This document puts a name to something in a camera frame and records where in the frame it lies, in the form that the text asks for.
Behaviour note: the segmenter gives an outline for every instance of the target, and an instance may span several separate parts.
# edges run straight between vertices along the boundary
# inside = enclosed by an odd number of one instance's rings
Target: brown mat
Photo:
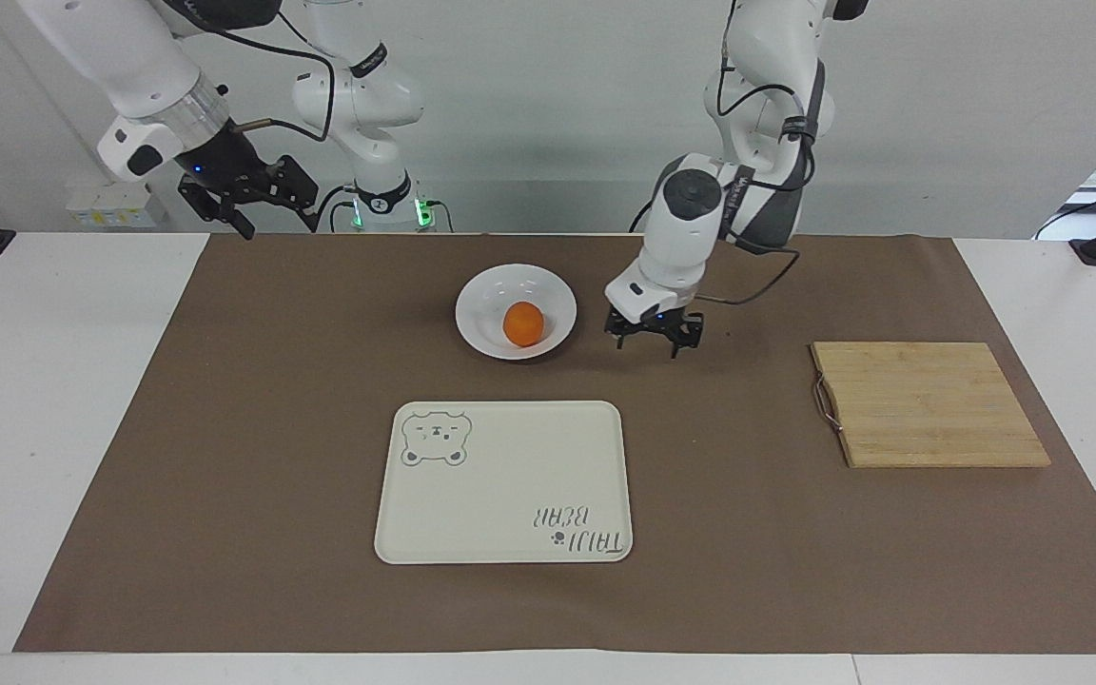
[[[16,644],[21,651],[1096,652],[1096,493],[948,240],[799,238],[700,350],[602,333],[621,238],[210,238]],[[721,246],[706,289],[779,269]],[[579,327],[476,354],[472,274],[543,264]],[[813,340],[983,340],[1052,466],[853,471]],[[408,400],[602,399],[636,543],[595,566],[390,567],[372,549]]]

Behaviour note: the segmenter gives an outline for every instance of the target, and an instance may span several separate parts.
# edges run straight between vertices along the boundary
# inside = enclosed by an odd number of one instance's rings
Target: orange fruit
[[[530,302],[515,302],[505,309],[501,332],[518,347],[529,347],[545,336],[545,313]]]

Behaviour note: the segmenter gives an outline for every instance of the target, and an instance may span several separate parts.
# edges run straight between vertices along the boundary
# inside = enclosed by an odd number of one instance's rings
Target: white table
[[[0,682],[1096,682],[1096,655],[10,654],[205,242],[27,233],[0,256]],[[1096,487],[1096,270],[957,246]]]

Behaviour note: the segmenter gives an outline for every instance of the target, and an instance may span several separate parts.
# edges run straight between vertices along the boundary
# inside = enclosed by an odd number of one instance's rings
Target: white rectangular board
[[[624,434],[608,402],[396,412],[375,528],[385,562],[617,562],[630,549]]]

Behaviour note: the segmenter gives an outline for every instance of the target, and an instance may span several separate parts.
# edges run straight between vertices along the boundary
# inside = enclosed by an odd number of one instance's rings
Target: bear face outline
[[[468,458],[465,443],[468,442],[471,429],[471,420],[465,413],[430,412],[410,415],[400,425],[400,433],[404,435],[400,463],[419,465],[422,460],[443,460],[448,465],[461,465]]]

